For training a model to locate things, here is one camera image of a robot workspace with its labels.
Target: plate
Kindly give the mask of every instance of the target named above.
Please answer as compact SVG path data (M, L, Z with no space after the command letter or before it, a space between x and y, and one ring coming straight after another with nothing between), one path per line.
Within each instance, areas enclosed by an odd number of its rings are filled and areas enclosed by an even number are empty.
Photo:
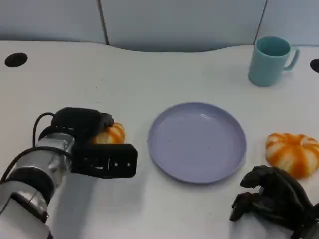
M221 180L243 165L246 137L227 111L204 103L184 103L161 113L148 136L155 164L189 183Z

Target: black cable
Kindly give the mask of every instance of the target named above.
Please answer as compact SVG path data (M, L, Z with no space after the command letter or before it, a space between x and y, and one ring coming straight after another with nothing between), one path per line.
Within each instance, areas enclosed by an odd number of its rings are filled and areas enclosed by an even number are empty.
M46 150L46 151L51 151L51 152L55 152L58 154L62 154L70 159L72 159L72 154L65 152L62 149L59 148L54 148L54 147L48 147L48 146L40 146L40 147L32 147L32 148L28 148L25 151L22 151L20 154L18 154L17 157L15 157L11 163L9 164L8 168L6 168L5 172L3 173L3 176L0 179L0 184L4 183L7 176L9 175L10 171L12 170L12 168L14 167L14 165L18 162L18 160L27 155L28 153L34 152L34 151L39 151L39 150Z
M39 117L36 119L36 121L34 122L34 126L33 126L33 131L32 131L32 147L35 147L35 133L36 133L36 127L38 126L39 121L44 117L44 116L52 116L54 117L53 113L50 112L46 112L43 114L40 114Z

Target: teal mug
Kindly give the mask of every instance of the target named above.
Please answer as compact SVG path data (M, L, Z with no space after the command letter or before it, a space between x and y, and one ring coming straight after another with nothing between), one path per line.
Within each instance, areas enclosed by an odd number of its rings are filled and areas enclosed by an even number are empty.
M254 47L248 77L257 86L271 86L279 81L282 71L290 71L299 58L299 49L291 64L285 67L292 47L288 41L276 37L260 38Z

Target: orange pumpkin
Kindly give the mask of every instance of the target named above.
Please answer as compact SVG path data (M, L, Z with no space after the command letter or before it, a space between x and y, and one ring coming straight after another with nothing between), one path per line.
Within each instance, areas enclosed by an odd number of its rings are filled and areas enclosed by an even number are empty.
M114 123L112 127L105 128L101 133L94 137L93 143L124 143L125 131L123 125Z
M266 159L296 179L306 178L319 167L319 143L303 134L273 133L267 138Z

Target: white table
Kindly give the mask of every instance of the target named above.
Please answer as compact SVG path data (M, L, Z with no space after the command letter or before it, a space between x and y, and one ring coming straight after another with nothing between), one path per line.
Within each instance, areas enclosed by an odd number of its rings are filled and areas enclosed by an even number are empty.
M247 79L252 46L202 53L146 53L91 43L0 42L0 59L24 52L17 68L0 63L0 172L31 146L42 112L65 106L111 113L124 124L127 142L139 152L132 179L97 180L68 175L50 204L57 239L270 239L290 233L252 216L228 221L231 204L245 191L239 182L253 166L266 164L264 144L273 132L319 139L319 74L309 63L319 48L303 47L299 63L282 81L259 88ZM180 183L151 162L148 129L167 107L206 102L224 108L247 135L245 166L209 186ZM43 129L50 118L39 125ZM319 202L319 172L302 181Z

